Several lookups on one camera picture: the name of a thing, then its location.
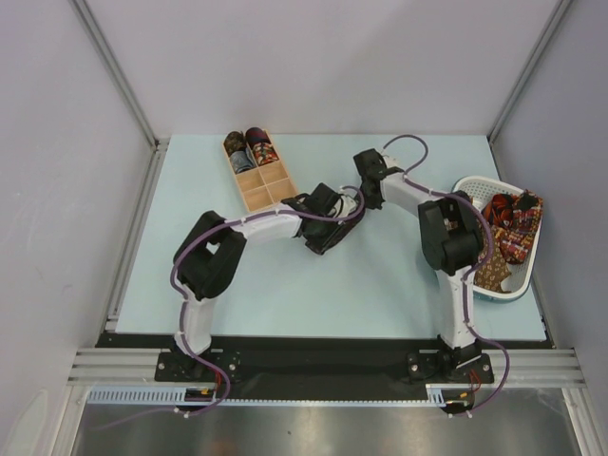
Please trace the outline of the dark paisley tie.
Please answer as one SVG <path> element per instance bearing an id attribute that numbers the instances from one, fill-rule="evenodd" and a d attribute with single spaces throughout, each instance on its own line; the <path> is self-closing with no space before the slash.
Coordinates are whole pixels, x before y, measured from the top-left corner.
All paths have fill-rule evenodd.
<path id="1" fill-rule="evenodd" d="M 308 239 L 306 246 L 315 254 L 322 256 L 340 243 L 356 225 L 356 221 L 331 223 L 322 234 Z"/>

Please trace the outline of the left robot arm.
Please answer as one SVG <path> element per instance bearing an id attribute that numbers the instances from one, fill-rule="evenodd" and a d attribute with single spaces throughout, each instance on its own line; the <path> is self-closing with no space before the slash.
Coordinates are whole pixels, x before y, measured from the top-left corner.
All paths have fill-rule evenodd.
<path id="1" fill-rule="evenodd" d="M 175 253 L 170 273 L 171 287 L 182 300 L 174 336 L 180 349 L 176 369 L 189 380 L 199 380 L 208 371 L 217 378 L 227 377 L 205 351 L 211 347 L 218 297 L 231 285 L 248 247 L 299 239 L 313 254 L 322 256 L 362 220 L 365 202 L 362 190 L 355 186 L 334 191 L 320 183 L 310 194 L 284 199 L 242 218 L 203 213 Z"/>

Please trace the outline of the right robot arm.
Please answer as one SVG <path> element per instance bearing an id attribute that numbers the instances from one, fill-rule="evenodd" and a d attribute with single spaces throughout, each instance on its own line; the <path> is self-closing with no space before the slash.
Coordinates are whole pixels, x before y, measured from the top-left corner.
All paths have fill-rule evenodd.
<path id="1" fill-rule="evenodd" d="M 433 191 L 411 180 L 374 149 L 353 157 L 368 209 L 394 204 L 418 218 L 423 256 L 440 286 L 437 374 L 469 378 L 482 350 L 473 324 L 473 282 L 484 248 L 476 209 L 463 194 Z"/>

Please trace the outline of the wooden compartment box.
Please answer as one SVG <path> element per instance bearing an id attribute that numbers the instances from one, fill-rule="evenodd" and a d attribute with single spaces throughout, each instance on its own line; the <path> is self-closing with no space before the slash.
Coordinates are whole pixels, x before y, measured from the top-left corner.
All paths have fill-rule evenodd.
<path id="1" fill-rule="evenodd" d="M 241 195 L 243 203 L 248 212 L 253 213 L 266 209 L 283 200 L 293 198 L 298 194 L 294 180 L 292 179 L 285 161 L 281 158 L 276 144 L 271 135 L 264 129 L 274 146 L 279 160 L 264 166 L 257 166 L 250 170 L 236 175 L 229 162 L 223 142 L 222 149 L 224 156 L 229 162 L 232 174 L 236 181 L 237 189 Z M 247 151 L 250 157 L 254 160 L 252 149 L 247 143 Z"/>

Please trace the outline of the red black rolled tie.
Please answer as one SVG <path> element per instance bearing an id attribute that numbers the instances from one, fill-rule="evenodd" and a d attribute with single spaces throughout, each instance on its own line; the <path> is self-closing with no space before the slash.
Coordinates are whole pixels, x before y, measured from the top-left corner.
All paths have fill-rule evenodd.
<path id="1" fill-rule="evenodd" d="M 264 166 L 279 160 L 279 156 L 270 142 L 256 143 L 253 146 L 252 153 L 257 166 Z"/>

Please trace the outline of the grey blue rolled tie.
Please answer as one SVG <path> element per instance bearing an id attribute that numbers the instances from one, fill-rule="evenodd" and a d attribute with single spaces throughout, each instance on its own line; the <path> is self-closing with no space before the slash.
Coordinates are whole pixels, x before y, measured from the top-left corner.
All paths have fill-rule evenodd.
<path id="1" fill-rule="evenodd" d="M 250 171 L 256 167 L 246 149 L 236 150 L 229 156 L 229 162 L 236 175 Z"/>

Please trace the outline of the white teal plastic basket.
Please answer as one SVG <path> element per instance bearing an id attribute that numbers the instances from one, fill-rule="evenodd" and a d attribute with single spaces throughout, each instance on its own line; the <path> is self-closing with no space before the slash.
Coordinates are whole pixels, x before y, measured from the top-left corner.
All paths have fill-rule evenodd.
<path id="1" fill-rule="evenodd" d="M 465 192 L 471 199 L 471 202 L 476 208 L 482 210 L 490 202 L 495 194 L 507 193 L 512 195 L 519 195 L 524 192 L 524 189 L 508 184 L 500 180 L 493 180 L 490 178 L 483 178 L 481 176 L 469 176 L 462 178 L 457 181 L 453 189 L 455 191 Z M 503 282 L 504 294 L 498 294 L 490 292 L 488 290 L 473 286 L 474 294 L 479 298 L 493 301 L 514 301 L 522 297 L 528 289 L 530 284 L 532 270 L 538 250 L 538 244 L 540 240 L 541 226 L 534 239 L 532 248 L 526 261 L 522 264 L 509 264 L 507 263 L 508 269 L 511 276 Z"/>

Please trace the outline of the navy red rolled tie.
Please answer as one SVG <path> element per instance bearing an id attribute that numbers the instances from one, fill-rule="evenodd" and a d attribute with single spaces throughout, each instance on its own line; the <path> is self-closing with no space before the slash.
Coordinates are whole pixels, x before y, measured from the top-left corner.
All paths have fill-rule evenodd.
<path id="1" fill-rule="evenodd" d="M 260 127 L 251 127 L 245 132 L 245 140 L 251 148 L 259 143 L 271 143 L 267 132 Z"/>

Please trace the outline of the brown rolled tie in box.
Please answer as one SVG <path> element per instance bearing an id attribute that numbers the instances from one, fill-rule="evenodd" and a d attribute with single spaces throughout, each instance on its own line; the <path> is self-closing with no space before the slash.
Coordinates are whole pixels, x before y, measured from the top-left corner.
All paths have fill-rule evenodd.
<path id="1" fill-rule="evenodd" d="M 247 149 L 247 142 L 243 132 L 230 132 L 224 139 L 223 146 L 228 156 L 238 151 L 245 151 Z"/>

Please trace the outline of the orange black tie in basket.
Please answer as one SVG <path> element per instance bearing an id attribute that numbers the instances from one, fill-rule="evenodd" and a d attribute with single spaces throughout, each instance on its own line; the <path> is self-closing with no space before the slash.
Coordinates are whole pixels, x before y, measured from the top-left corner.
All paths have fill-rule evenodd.
<path id="1" fill-rule="evenodd" d="M 513 222 L 516 199 L 517 196 L 512 194 L 495 194 L 482 210 L 482 215 L 490 225 L 509 229 Z"/>

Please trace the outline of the brown patterned tie in basket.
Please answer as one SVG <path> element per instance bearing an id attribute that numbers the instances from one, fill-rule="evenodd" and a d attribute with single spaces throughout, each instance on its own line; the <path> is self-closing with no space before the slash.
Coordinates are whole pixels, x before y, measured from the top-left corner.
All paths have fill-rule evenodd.
<path id="1" fill-rule="evenodd" d="M 492 226 L 490 230 L 493 242 L 492 256 L 476 272 L 474 284 L 490 292 L 504 294 L 503 282 L 511 276 L 501 251 L 501 240 L 505 234 L 505 229 Z"/>

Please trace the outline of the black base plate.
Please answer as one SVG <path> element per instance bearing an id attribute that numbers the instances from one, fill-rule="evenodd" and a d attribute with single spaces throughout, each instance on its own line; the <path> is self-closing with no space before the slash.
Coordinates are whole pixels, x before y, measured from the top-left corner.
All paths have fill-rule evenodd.
<path id="1" fill-rule="evenodd" d="M 103 333 L 99 349 L 159 349 L 154 378 L 168 383 L 207 383 L 230 395 L 232 387 L 254 391 L 351 392 L 380 390 L 391 397 L 428 384 L 448 384 L 476 391 L 495 380 L 489 356 L 482 358 L 461 382 L 437 374 L 442 341 L 434 339 L 348 339 L 334 337 L 214 336 L 202 357 L 227 372 L 217 378 L 180 351 L 169 335 Z"/>

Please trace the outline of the aluminium frame rail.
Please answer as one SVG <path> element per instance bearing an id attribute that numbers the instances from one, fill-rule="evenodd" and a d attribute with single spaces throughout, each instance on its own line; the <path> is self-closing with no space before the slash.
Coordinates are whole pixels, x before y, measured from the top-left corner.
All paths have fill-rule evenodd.
<path id="1" fill-rule="evenodd" d="M 97 53 L 110 81 L 115 86 L 126 109 L 138 127 L 140 133 L 152 151 L 156 151 L 161 143 L 149 122 L 143 107 L 128 81 L 126 74 L 105 33 L 86 0 L 69 0 L 77 19 L 87 38 Z"/>

